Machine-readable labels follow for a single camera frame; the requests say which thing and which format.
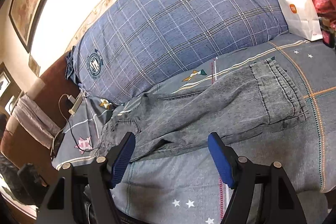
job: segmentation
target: orange stripe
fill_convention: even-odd
[[[312,98],[312,102],[314,104],[314,107],[316,109],[316,113],[317,113],[317,118],[318,118],[318,123],[320,126],[320,132],[321,132],[321,173],[322,173],[322,187],[320,192],[323,192],[324,188],[325,188],[325,181],[326,181],[326,174],[325,174],[325,144],[324,144],[324,128],[322,125],[322,119],[321,119],[321,115],[320,115],[320,109],[319,106],[317,104],[317,101],[315,99],[315,97],[312,97],[312,89],[309,85],[309,82],[306,78],[306,76],[304,75],[303,71],[301,70],[301,68],[298,66],[298,64],[295,63],[295,61],[293,59],[290,58],[290,56],[288,56],[282,49],[280,49],[277,45],[273,44],[272,42],[269,42],[270,44],[272,44],[277,50],[280,50],[295,66],[296,68],[299,70],[300,74],[302,75],[302,77],[304,78],[307,87],[308,87],[308,97]]]
[[[326,92],[329,92],[329,91],[332,91],[332,90],[336,90],[336,86],[334,86],[332,88],[329,88],[329,89],[326,89],[326,90],[320,90],[318,92],[313,93],[311,96],[313,97],[313,96],[320,95],[322,93],[326,93]]]

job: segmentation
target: white paper bag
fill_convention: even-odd
[[[319,19],[312,0],[278,0],[290,33],[310,41],[322,39]]]

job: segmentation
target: beige wall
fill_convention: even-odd
[[[0,8],[0,60],[5,63],[18,86],[27,91],[37,77],[28,67],[29,54],[16,35],[8,16],[10,6],[11,0],[5,0]]]

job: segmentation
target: power strip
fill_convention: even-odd
[[[77,111],[79,105],[81,104],[81,102],[82,102],[82,100],[83,100],[83,93],[84,93],[84,92],[81,91],[81,92],[78,94],[75,103],[73,104],[72,108],[69,109],[69,113],[70,113],[71,115],[74,115],[74,114],[76,113],[76,111]]]

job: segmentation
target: black cable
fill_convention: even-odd
[[[72,128],[71,128],[70,121],[69,121],[68,118],[66,118],[66,117],[63,115],[63,113],[62,113],[62,111],[61,111],[61,107],[60,107],[59,104],[60,104],[60,101],[61,101],[61,99],[62,99],[62,97],[63,97],[64,95],[67,95],[67,94],[63,94],[63,95],[60,97],[60,99],[58,100],[58,108],[59,108],[59,111],[60,111],[61,115],[63,116],[63,118],[64,118],[64,119],[67,121],[67,123],[69,124],[70,132],[71,132],[71,136],[72,136],[72,138],[73,138],[73,141],[75,142],[75,144],[76,144],[76,146],[77,146],[77,148],[78,148],[79,150],[81,150],[81,151],[83,151],[83,152],[91,152],[93,149],[85,149],[85,150],[83,150],[83,149],[81,149],[81,148],[79,147],[79,145],[78,145],[78,143],[77,143],[77,141],[76,141],[76,138],[75,138],[74,134],[72,133]]]

